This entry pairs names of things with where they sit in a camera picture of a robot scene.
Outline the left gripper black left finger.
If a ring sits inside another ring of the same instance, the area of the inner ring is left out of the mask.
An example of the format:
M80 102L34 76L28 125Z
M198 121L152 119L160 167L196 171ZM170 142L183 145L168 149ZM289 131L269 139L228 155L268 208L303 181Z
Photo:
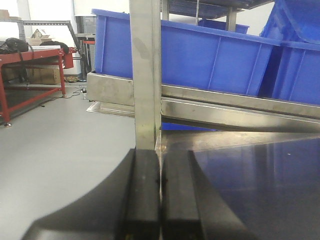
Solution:
M160 167L153 150L130 149L114 171L69 205L35 220L24 240L157 240Z

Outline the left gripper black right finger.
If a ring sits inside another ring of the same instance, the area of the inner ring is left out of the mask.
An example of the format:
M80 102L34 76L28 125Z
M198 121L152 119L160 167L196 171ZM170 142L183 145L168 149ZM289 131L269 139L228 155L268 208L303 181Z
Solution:
M190 150L169 151L162 166L165 240L256 240L231 210Z

